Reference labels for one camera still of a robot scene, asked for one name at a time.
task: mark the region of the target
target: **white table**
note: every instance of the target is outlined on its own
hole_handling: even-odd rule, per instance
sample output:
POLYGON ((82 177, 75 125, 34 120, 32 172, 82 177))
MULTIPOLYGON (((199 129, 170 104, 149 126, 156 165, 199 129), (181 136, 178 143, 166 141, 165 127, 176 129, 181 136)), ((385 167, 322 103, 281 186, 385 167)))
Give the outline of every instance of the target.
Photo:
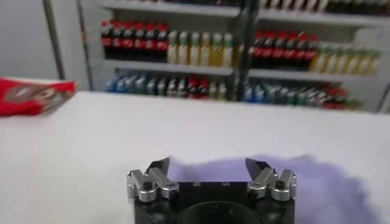
POLYGON ((389 128, 383 115, 81 92, 48 117, 0 119, 0 223, 126 223, 130 169, 257 153, 341 166, 390 222, 389 128))

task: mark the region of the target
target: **white wall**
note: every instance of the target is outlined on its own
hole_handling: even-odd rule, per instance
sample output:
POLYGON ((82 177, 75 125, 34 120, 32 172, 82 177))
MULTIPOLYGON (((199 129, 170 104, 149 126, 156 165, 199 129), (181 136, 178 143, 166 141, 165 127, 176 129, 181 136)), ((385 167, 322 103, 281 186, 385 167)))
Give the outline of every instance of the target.
POLYGON ((0 75, 58 79, 41 0, 0 0, 0 75))

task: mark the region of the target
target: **beverage display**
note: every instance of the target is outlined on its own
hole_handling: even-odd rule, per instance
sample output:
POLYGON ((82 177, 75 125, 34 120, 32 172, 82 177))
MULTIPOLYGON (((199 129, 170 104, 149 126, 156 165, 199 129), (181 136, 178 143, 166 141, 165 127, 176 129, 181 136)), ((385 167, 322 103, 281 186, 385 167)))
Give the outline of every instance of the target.
POLYGON ((244 101, 341 110, 355 110, 362 106, 362 103, 350 97, 345 89, 331 83, 279 83, 275 80, 247 83, 244 101))
POLYGON ((226 100, 223 79, 174 77, 170 74, 133 72, 121 75, 106 85, 112 93, 143 94, 193 99, 226 100))
POLYGON ((389 16, 388 0, 260 0, 263 10, 328 12, 355 15, 389 16))
POLYGON ((101 42, 106 59, 232 67, 229 33, 168 31, 167 24, 103 21, 101 42))
POLYGON ((348 75, 375 74, 380 59, 373 47, 320 43, 304 32, 259 31, 250 54, 252 68, 348 75))

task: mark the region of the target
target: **red snack bag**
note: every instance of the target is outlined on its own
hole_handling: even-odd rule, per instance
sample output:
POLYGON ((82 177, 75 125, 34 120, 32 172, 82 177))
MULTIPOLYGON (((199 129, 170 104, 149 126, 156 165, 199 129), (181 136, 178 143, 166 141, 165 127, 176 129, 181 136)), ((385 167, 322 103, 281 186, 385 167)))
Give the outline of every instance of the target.
POLYGON ((0 116, 38 115, 73 96, 75 82, 37 84, 0 77, 0 116))

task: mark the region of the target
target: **store shelf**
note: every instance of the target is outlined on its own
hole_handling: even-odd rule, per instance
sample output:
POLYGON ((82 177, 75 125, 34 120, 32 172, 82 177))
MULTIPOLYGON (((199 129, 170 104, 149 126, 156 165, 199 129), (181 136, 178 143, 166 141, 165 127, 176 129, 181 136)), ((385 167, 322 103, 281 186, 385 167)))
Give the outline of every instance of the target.
POLYGON ((348 82, 357 80, 371 79, 372 76, 361 75, 340 75, 340 74, 321 74, 305 71, 282 71, 282 70, 266 70, 266 69, 251 69, 248 77, 253 78, 268 78, 268 79, 291 79, 302 81, 325 81, 325 82, 348 82))
POLYGON ((104 60, 104 66, 110 68, 127 68, 134 70, 149 70, 161 72, 179 72, 191 74, 228 76, 233 73, 233 68, 203 67, 193 65, 173 65, 167 63, 154 63, 143 61, 119 61, 104 60))
POLYGON ((236 17, 239 7, 192 5, 170 2, 141 2, 102 0, 101 6, 106 9, 126 9, 145 12, 184 13, 193 15, 209 15, 219 17, 236 17))
POLYGON ((390 18, 385 16, 342 15, 294 11, 290 12, 282 10, 260 10, 257 16, 257 20, 261 19, 358 27, 390 26, 390 18))

